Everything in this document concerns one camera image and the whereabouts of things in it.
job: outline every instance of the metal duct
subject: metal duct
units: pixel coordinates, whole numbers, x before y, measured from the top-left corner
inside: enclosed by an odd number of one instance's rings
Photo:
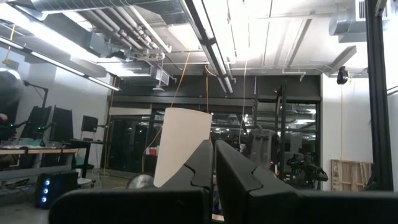
[[[157,1],[159,0],[32,0],[32,4],[40,12],[58,13],[60,11],[82,11],[132,6],[143,2]]]
[[[36,10],[48,14],[138,5],[162,16],[166,24],[184,24],[188,19],[178,0],[31,0]]]
[[[383,13],[383,27],[389,22],[391,7],[386,7]],[[329,34],[338,35],[339,43],[365,42],[366,20],[364,0],[352,2],[350,10],[337,12],[330,18]]]

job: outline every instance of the air duct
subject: air duct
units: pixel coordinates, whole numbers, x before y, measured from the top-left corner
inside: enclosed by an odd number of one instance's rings
[[[383,12],[383,27],[391,19],[392,4],[387,0],[386,8]],[[329,34],[338,35],[339,43],[365,42],[366,41],[366,11],[365,0],[352,1],[351,7],[347,11],[337,12],[330,19]]]
[[[40,12],[59,13],[65,11],[82,11],[105,9],[109,7],[132,6],[141,3],[140,0],[32,0],[33,6]],[[148,0],[147,2],[156,2],[156,0]]]

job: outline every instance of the wooden pallet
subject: wooden pallet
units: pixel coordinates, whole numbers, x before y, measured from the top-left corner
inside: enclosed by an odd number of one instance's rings
[[[362,190],[372,174],[372,163],[331,160],[331,190],[357,192]]]

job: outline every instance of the fluorescent light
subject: fluorescent light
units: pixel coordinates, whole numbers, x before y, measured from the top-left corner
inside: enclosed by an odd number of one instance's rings
[[[107,70],[108,72],[111,72],[119,77],[149,77],[149,74],[136,74],[130,70]]]
[[[214,34],[213,31],[211,30],[210,22],[207,18],[206,10],[202,0],[193,0],[192,2],[193,5],[195,6],[195,9],[197,10],[201,24],[203,25],[203,28],[205,28],[207,38],[209,40],[214,38]]]
[[[315,120],[311,119],[298,119],[295,124],[307,124],[307,123],[314,123]]]
[[[57,62],[56,60],[52,60],[51,58],[46,57],[46,56],[44,56],[44,55],[42,55],[42,54],[39,54],[39,53],[37,53],[37,52],[31,52],[31,54],[32,54],[33,56],[35,56],[35,57],[38,57],[38,58],[40,58],[40,59],[42,59],[42,60],[45,60],[45,61],[48,62],[48,63],[51,63],[51,64],[53,64],[53,65],[56,65],[56,66],[58,66],[58,67],[60,67],[60,68],[63,68],[63,69],[65,69],[65,70],[69,71],[69,72],[72,72],[72,73],[74,73],[74,74],[76,74],[76,75],[81,75],[81,76],[84,76],[84,75],[85,75],[83,72],[79,72],[78,70],[76,70],[76,69],[74,69],[74,68],[71,68],[71,67],[69,67],[69,66],[67,66],[67,65],[64,65],[64,64],[60,63],[60,62]]]
[[[97,56],[89,53],[78,44],[7,4],[0,4],[0,18],[10,21],[17,26],[28,30],[36,37],[70,54],[73,57],[91,60],[94,62],[96,62],[98,59]]]
[[[88,77],[88,79],[91,80],[91,81],[93,81],[93,82],[96,82],[96,83],[98,83],[98,84],[100,84],[100,85],[102,85],[102,86],[105,86],[106,88],[110,88],[110,89],[112,89],[112,90],[114,90],[114,91],[119,91],[119,89],[116,88],[115,86],[112,86],[112,85],[109,85],[109,84],[107,84],[107,83],[105,83],[105,82],[99,81],[99,80],[96,79],[96,78]]]
[[[217,44],[213,44],[211,46],[211,49],[213,50],[214,54],[216,55],[216,59],[217,59],[218,65],[220,66],[220,69],[221,69],[221,72],[222,72],[222,74],[219,74],[219,75],[226,75],[224,61],[223,61],[223,58],[221,57],[221,53],[220,53],[220,50],[218,48],[218,45]]]
[[[22,50],[24,48],[23,46],[15,44],[15,43],[11,42],[10,40],[7,40],[3,37],[0,37],[0,42],[4,43],[10,47],[14,47],[15,49]]]
[[[310,114],[316,114],[316,113],[317,113],[316,109],[307,109],[307,111],[308,111]]]

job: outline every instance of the person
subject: person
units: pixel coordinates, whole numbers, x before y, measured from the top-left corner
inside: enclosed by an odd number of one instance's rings
[[[23,86],[21,76],[17,71],[0,68],[0,112],[5,111],[9,105],[19,101]]]

